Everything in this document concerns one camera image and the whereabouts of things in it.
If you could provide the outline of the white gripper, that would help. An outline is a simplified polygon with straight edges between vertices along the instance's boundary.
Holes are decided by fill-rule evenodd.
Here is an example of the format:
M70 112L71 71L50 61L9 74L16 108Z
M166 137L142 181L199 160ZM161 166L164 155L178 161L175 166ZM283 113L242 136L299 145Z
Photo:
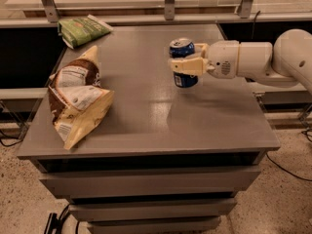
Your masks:
M208 72L217 79L236 77L240 48L238 41L218 41L210 46L206 43L195 43L194 47L196 58L169 59L168 64L173 72L192 76L201 76Z

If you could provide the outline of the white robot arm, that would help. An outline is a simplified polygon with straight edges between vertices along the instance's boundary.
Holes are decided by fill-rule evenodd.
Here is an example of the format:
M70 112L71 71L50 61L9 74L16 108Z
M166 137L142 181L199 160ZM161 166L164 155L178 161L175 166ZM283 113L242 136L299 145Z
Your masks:
M302 85L312 94L312 34L291 29L269 42L196 43L194 52L168 60L170 69L190 77L205 73L218 79L245 77L273 87Z

